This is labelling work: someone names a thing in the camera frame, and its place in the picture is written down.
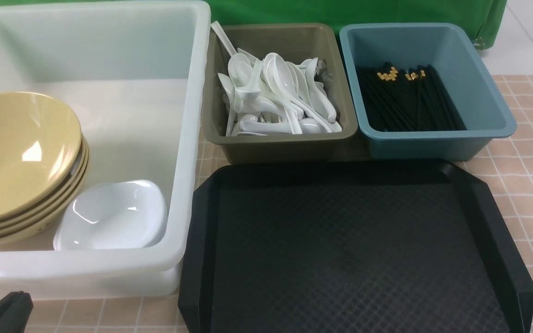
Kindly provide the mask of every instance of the khaki tray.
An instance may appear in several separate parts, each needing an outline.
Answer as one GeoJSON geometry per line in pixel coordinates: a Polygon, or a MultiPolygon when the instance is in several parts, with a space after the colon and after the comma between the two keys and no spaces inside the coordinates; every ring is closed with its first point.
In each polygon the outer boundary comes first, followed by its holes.
{"type": "Polygon", "coordinates": [[[341,53],[330,27],[301,23],[235,25],[223,29],[235,47],[260,59],[270,52],[276,52],[293,63],[314,57],[324,61],[328,67],[324,89],[337,109],[339,124],[343,128],[339,133],[225,137],[228,114],[217,73],[228,74],[230,56],[214,32],[211,32],[201,122],[207,141],[222,146],[224,155],[231,164],[329,160],[339,145],[355,135],[358,128],[357,116],[341,53]]]}

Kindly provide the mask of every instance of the white bowl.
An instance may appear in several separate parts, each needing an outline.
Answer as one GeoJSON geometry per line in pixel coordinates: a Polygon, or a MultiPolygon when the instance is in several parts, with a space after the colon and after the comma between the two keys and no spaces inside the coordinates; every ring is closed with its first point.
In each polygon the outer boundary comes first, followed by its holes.
{"type": "Polygon", "coordinates": [[[147,180],[91,187],[67,207],[55,250],[133,249],[157,244],[166,229],[161,190],[147,180]]]}

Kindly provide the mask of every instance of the black object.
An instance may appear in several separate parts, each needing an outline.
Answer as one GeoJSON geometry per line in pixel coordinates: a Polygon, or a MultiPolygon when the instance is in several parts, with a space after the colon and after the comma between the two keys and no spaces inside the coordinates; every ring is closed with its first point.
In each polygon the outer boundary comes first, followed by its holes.
{"type": "Polygon", "coordinates": [[[367,117],[379,131],[465,130],[440,76],[431,65],[398,70],[357,68],[367,117]]]}
{"type": "Polygon", "coordinates": [[[191,333],[528,333],[489,188],[443,161],[227,166],[195,192],[191,333]]]}
{"type": "Polygon", "coordinates": [[[0,333],[23,333],[33,307],[30,294],[9,293],[0,301],[0,333]]]}

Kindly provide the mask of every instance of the white floor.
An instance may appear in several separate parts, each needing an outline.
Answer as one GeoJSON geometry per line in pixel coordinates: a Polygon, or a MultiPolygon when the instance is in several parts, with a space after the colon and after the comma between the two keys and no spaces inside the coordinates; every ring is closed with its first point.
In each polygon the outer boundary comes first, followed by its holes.
{"type": "Polygon", "coordinates": [[[481,56],[491,74],[533,74],[533,0],[508,0],[495,45],[481,56]]]}

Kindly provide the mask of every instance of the chopsticks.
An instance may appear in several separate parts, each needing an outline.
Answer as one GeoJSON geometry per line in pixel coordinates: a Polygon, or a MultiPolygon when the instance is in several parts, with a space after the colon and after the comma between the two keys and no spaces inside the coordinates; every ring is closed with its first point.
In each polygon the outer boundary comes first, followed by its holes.
{"type": "Polygon", "coordinates": [[[357,68],[370,126],[379,131],[465,130],[440,76],[431,65],[357,68]]]}

